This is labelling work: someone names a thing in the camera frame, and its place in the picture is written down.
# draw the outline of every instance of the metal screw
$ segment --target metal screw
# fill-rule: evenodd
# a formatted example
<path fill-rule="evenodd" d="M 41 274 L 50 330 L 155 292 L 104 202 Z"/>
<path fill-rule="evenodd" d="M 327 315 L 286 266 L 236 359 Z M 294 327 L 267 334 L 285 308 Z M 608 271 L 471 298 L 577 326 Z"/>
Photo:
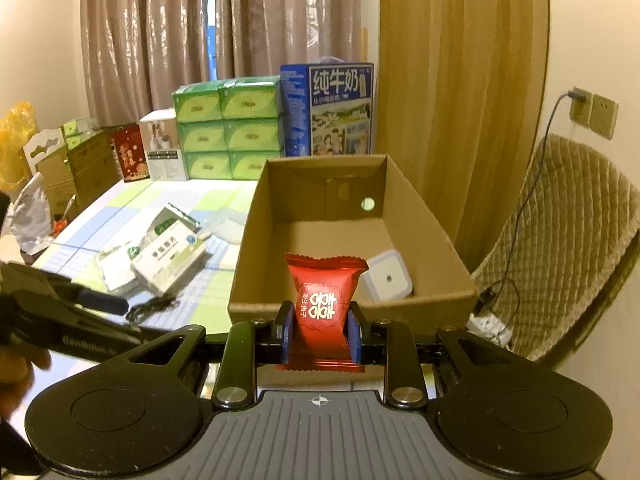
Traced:
<path fill-rule="evenodd" d="M 238 386 L 228 386 L 216 393 L 216 398 L 225 406 L 239 404 L 247 397 L 247 392 Z"/>
<path fill-rule="evenodd" d="M 402 407 L 409 407 L 422 400 L 422 392 L 413 386 L 402 386 L 393 390 L 391 397 Z"/>

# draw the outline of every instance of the curtain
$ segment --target curtain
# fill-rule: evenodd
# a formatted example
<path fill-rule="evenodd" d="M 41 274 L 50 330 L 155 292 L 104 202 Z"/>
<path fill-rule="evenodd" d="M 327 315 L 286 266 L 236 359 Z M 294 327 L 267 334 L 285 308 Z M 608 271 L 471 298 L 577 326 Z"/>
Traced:
<path fill-rule="evenodd" d="M 377 149 L 475 269 L 536 137 L 548 0 L 380 0 Z"/>
<path fill-rule="evenodd" d="M 209 79 L 206 0 L 81 0 L 92 117 L 103 125 L 172 106 L 183 84 Z"/>
<path fill-rule="evenodd" d="M 285 63 L 360 57 L 360 0 L 217 0 L 218 77 L 275 75 Z"/>

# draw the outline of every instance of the quilted mat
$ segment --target quilted mat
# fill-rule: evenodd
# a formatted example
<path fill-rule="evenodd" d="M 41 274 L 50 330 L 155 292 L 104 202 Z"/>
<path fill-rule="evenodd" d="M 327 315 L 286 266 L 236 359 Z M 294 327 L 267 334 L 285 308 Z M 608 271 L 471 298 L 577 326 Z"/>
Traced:
<path fill-rule="evenodd" d="M 516 214 L 529 192 L 542 144 L 527 172 L 518 204 L 489 255 L 473 273 L 479 290 L 502 279 Z M 580 320 L 610 278 L 640 226 L 640 194 L 601 153 L 549 135 L 542 173 L 520 219 L 509 277 L 494 312 L 509 320 L 513 351 L 539 360 Z"/>

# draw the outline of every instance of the black round disc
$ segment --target black round disc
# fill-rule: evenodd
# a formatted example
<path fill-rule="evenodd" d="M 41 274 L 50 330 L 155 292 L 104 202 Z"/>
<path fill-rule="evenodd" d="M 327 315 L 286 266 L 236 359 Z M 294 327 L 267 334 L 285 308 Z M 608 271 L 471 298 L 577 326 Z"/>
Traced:
<path fill-rule="evenodd" d="M 612 431 L 606 404 L 549 370 L 485 366 L 440 401 L 437 426 L 470 462 L 503 474 L 555 477 L 596 462 Z"/>
<path fill-rule="evenodd" d="M 50 468 L 75 476 L 126 476 L 175 456 L 202 423 L 193 393 L 148 365 L 82 374 L 29 406 L 25 427 Z"/>

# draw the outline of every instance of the pink curtain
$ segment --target pink curtain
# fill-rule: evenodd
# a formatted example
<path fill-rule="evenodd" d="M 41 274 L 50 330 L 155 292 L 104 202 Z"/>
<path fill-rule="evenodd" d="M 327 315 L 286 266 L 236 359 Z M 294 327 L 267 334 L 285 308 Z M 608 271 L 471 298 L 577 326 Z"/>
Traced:
<path fill-rule="evenodd" d="M 218 78 L 322 56 L 360 60 L 360 0 L 216 0 Z"/>
<path fill-rule="evenodd" d="M 81 0 L 89 110 L 101 125 L 172 106 L 178 86 L 209 79 L 206 0 Z"/>

